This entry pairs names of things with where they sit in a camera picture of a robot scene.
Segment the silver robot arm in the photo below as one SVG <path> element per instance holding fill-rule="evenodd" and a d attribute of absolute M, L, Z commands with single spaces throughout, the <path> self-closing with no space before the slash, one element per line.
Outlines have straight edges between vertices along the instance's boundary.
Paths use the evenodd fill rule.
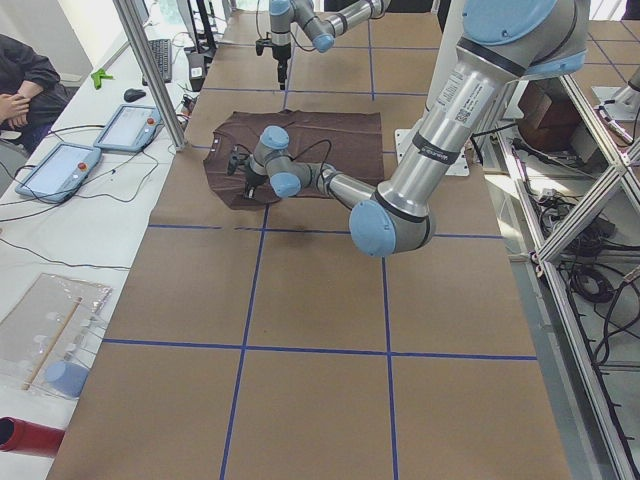
<path fill-rule="evenodd" d="M 261 40 L 261 47 L 256 46 L 256 53 L 261 55 L 263 48 L 272 50 L 272 57 L 278 62 L 278 84 L 280 89 L 284 90 L 288 61 L 292 56 L 293 24 L 299 27 L 315 50 L 324 53 L 333 47 L 337 37 L 345 34 L 351 27 L 383 16 L 389 4 L 389 1 L 382 0 L 356 1 L 322 19 L 313 10 L 312 1 L 270 1 L 270 31 Z"/>
<path fill-rule="evenodd" d="M 331 165 L 291 159 L 278 126 L 261 133 L 244 162 L 245 185 L 270 184 L 280 198 L 314 188 L 350 209 L 353 243 L 387 257 L 428 243 L 428 199 L 508 83 L 579 70 L 586 58 L 587 1 L 466 1 L 457 62 L 436 101 L 414 127 L 391 178 L 371 186 Z"/>

